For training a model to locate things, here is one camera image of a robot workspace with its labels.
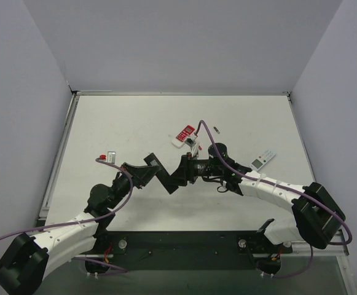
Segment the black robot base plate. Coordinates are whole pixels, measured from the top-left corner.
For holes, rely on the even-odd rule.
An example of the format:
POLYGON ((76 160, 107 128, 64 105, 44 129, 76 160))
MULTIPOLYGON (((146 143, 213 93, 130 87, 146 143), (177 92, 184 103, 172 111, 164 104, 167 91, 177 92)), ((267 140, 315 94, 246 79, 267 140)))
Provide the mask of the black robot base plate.
POLYGON ((110 231, 87 255, 128 271, 251 270, 259 259, 279 266, 272 257, 291 253, 261 230, 110 231))

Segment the black remote control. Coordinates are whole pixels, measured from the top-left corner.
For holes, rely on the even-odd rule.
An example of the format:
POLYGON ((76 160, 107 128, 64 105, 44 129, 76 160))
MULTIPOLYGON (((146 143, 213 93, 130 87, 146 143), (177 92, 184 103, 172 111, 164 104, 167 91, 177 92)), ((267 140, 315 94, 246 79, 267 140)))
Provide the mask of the black remote control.
POLYGON ((161 185, 165 188, 165 190, 169 194, 174 193, 179 188, 179 186, 173 183, 170 174, 167 172, 165 167, 162 165, 161 161, 157 158, 157 156, 154 153, 150 153, 149 155, 147 155, 144 158, 144 161, 148 165, 158 166, 160 168, 160 170, 156 173, 155 176, 157 177, 161 185))

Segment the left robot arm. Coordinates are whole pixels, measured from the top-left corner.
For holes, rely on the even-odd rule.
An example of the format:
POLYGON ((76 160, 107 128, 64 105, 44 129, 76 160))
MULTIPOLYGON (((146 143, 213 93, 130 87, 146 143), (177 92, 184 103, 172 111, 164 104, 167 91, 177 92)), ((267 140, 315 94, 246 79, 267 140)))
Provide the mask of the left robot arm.
POLYGON ((118 169, 110 186, 96 184, 91 188, 85 210, 69 222, 15 237, 0 259, 0 286, 7 294, 34 294, 59 266, 84 252, 106 249, 108 238, 103 233, 115 216, 115 208, 129 199, 133 188, 143 188, 161 167, 124 163, 118 169))

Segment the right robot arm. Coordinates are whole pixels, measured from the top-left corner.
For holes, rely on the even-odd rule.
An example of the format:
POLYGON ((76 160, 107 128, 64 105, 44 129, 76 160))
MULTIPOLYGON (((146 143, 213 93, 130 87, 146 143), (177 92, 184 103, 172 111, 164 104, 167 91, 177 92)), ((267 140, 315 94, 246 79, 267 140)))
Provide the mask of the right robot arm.
POLYGON ((264 235, 273 245, 305 241, 323 250, 332 243, 345 221, 344 213, 320 183, 301 186, 261 175, 231 159, 222 143, 210 146, 208 155, 205 160, 192 154, 183 155, 170 183, 186 186, 202 178, 205 182, 219 182, 235 194, 254 197, 286 210, 288 218, 274 219, 265 228, 264 235))

